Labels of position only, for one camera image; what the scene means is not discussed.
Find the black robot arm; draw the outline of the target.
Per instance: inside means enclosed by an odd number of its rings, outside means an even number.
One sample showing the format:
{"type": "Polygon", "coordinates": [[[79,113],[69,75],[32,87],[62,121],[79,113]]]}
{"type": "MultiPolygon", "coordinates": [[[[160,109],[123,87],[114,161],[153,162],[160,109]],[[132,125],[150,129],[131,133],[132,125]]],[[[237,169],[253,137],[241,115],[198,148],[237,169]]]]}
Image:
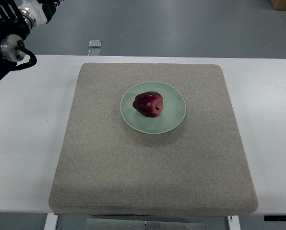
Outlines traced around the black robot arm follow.
{"type": "Polygon", "coordinates": [[[32,30],[13,0],[0,0],[0,81],[11,71],[30,68],[37,63],[35,54],[24,45],[32,30]]]}

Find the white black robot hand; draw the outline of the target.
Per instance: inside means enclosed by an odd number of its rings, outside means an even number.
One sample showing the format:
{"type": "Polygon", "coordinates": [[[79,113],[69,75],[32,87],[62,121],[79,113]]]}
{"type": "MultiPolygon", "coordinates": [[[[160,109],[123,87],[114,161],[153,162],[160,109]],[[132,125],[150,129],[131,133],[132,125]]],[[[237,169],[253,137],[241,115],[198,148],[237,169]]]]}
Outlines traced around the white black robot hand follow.
{"type": "Polygon", "coordinates": [[[29,27],[37,28],[51,21],[62,2],[63,0],[23,0],[18,9],[29,27]]]}

